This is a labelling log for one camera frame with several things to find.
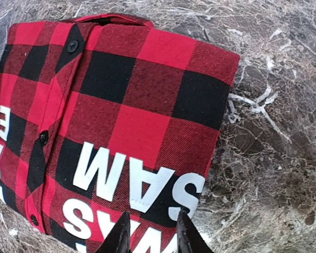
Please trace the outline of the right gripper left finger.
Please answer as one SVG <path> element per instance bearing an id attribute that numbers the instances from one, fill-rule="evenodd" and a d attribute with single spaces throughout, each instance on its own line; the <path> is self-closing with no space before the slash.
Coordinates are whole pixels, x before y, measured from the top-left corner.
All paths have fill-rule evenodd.
<path id="1" fill-rule="evenodd" d="M 130 214 L 125 211 L 113 226 L 96 253 L 129 253 L 131 240 Z"/>

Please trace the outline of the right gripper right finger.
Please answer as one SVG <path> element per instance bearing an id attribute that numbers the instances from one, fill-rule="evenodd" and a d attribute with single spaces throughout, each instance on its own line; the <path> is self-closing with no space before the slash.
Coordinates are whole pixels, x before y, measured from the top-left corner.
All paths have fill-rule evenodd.
<path id="1" fill-rule="evenodd" d="M 213 253 L 183 210 L 178 214 L 176 229 L 178 253 Z"/>

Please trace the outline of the red black plaid shirt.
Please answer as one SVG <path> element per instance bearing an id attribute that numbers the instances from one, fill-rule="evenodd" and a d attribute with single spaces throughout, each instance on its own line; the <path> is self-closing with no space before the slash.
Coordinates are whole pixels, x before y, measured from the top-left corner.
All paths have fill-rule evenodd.
<path id="1" fill-rule="evenodd" d="M 123 14 L 16 23 L 0 61 L 0 199 L 96 252 L 174 252 L 197 208 L 240 57 Z"/>

